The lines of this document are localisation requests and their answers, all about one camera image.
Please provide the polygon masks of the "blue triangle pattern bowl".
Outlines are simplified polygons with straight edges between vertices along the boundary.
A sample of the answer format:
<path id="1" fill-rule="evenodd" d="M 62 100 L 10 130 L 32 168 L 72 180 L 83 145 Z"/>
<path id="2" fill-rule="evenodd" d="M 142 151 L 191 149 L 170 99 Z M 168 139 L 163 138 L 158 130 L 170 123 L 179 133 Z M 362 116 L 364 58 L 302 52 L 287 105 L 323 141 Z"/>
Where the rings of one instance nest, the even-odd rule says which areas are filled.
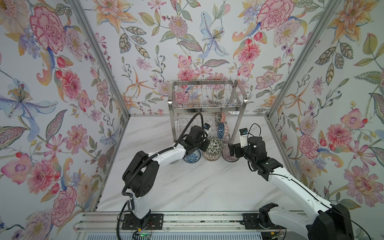
<path id="1" fill-rule="evenodd" d="M 227 123 L 220 123 L 218 126 L 218 138 L 225 140 L 229 137 L 229 127 Z"/>

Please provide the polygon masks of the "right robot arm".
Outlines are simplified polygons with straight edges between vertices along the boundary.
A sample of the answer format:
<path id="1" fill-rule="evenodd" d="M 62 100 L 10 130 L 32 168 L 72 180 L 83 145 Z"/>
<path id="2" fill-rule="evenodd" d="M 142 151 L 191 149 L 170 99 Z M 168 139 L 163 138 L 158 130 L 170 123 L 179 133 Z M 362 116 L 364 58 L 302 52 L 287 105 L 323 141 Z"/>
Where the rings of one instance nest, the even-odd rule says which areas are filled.
<path id="1" fill-rule="evenodd" d="M 349 210 L 312 192 L 293 177 L 277 160 L 269 157 L 261 137 L 242 136 L 238 144 L 229 144 L 230 155 L 247 160 L 252 172 L 282 190 L 305 213 L 304 216 L 269 203 L 259 209 L 256 223 L 263 229 L 281 226 L 307 240 L 353 240 Z"/>

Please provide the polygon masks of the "green leaf pattern bowl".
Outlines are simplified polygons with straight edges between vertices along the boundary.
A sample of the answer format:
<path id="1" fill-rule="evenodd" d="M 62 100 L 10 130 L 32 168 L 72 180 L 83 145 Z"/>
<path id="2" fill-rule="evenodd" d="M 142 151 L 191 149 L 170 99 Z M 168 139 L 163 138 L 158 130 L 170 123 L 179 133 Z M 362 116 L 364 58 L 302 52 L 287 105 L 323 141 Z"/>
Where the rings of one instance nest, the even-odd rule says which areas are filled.
<path id="1" fill-rule="evenodd" d="M 208 137 L 210 144 L 205 152 L 203 152 L 203 157 L 208 161 L 217 161 L 222 153 L 224 144 L 221 139 L 215 136 Z"/>

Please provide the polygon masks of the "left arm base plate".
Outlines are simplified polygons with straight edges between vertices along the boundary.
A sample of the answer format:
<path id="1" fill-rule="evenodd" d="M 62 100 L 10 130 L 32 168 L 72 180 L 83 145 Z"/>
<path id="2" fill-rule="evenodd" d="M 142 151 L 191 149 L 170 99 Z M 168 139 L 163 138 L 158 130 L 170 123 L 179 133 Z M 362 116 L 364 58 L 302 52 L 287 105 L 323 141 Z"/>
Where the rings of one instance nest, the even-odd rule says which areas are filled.
<path id="1" fill-rule="evenodd" d="M 143 219 L 137 218 L 134 214 L 125 214 L 122 220 L 122 230 L 162 230 L 164 214 L 152 214 L 144 216 Z"/>

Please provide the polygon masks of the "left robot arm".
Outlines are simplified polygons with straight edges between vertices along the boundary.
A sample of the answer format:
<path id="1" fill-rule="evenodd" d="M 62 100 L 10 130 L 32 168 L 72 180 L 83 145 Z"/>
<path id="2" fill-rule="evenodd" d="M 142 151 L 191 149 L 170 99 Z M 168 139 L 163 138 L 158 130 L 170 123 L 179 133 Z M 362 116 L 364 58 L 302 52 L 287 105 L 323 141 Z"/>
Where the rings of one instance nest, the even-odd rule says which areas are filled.
<path id="1" fill-rule="evenodd" d="M 181 160 L 197 150 L 205 151 L 208 140 L 209 124 L 204 123 L 202 113 L 196 113 L 183 129 L 181 136 L 170 147 L 154 152 L 139 151 L 123 174 L 123 196 L 128 196 L 129 211 L 139 220 L 149 217 L 150 209 L 141 210 L 137 207 L 139 198 L 145 196 L 152 189 L 159 168 L 177 160 Z"/>

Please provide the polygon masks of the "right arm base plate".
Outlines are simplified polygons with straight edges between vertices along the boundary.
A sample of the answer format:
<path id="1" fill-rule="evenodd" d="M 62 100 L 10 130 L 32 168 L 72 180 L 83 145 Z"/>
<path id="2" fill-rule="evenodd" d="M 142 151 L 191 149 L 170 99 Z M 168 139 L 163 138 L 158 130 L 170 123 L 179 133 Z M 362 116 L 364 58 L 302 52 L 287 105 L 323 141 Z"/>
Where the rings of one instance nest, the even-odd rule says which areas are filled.
<path id="1" fill-rule="evenodd" d="M 285 230 L 284 227 L 274 225 L 265 214 L 260 216 L 259 213 L 245 213 L 242 217 L 246 230 Z"/>

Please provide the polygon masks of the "orange pattern bowl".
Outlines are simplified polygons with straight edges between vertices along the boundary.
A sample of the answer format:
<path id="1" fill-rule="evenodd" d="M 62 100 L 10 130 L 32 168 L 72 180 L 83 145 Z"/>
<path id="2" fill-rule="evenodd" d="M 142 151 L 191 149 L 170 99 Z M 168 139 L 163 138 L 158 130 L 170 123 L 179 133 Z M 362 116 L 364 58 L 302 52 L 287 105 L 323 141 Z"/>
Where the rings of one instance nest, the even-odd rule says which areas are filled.
<path id="1" fill-rule="evenodd" d="M 218 127 L 220 124 L 226 123 L 226 113 L 225 112 L 217 112 L 215 115 L 215 125 Z"/>

